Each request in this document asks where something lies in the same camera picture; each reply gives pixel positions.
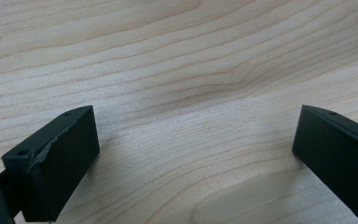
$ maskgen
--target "light wood surface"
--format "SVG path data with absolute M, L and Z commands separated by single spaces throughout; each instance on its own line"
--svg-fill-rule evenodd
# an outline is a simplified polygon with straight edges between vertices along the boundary
M 0 157 L 82 105 L 57 223 L 358 223 L 291 152 L 301 105 L 358 121 L 358 1 L 0 0 Z

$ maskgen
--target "small hole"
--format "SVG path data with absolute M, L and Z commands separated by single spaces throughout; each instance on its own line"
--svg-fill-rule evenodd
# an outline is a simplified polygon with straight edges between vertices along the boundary
M 28 150 L 21 150 L 17 153 L 19 156 L 25 156 L 26 154 L 28 154 Z

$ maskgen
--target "black plastic bracket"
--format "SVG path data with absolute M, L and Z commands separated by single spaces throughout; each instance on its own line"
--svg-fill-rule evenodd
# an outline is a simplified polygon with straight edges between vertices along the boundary
M 293 153 L 358 217 L 358 123 L 303 105 Z
M 0 223 L 55 221 L 99 154 L 92 106 L 67 111 L 6 153 Z

